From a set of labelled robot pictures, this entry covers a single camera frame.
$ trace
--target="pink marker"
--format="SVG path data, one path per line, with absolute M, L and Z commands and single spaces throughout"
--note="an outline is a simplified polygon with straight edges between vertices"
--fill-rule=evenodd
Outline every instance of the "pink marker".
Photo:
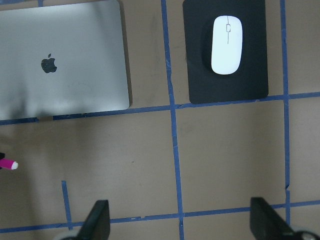
M 2 158 L 0 159 L 0 168 L 14 170 L 17 169 L 19 164 L 16 161 Z

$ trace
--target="apple logo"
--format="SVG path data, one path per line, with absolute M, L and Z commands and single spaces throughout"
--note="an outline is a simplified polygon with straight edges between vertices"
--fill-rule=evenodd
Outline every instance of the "apple logo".
M 41 67 L 46 74 L 54 73 L 57 70 L 57 67 L 55 66 L 55 59 L 50 57 L 51 53 L 48 55 L 48 59 L 43 59 L 41 62 Z

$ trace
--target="white mouse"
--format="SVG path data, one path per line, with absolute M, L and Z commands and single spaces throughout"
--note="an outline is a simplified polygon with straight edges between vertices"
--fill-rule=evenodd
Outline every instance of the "white mouse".
M 242 53 L 242 24 L 235 16 L 218 16 L 213 23 L 211 68 L 221 75 L 239 68 Z

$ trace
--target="laptop lid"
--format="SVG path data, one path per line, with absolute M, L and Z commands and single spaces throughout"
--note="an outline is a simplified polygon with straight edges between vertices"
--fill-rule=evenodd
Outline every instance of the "laptop lid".
M 0 11 L 0 120 L 129 107 L 117 0 Z

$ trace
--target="black mouse pad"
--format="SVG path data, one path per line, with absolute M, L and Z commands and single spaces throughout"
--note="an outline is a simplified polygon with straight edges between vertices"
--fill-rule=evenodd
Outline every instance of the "black mouse pad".
M 242 24 L 240 65 L 228 75 L 217 74 L 211 68 L 213 26 L 219 16 L 237 17 Z M 265 0 L 185 0 L 183 18 L 191 103 L 268 95 Z

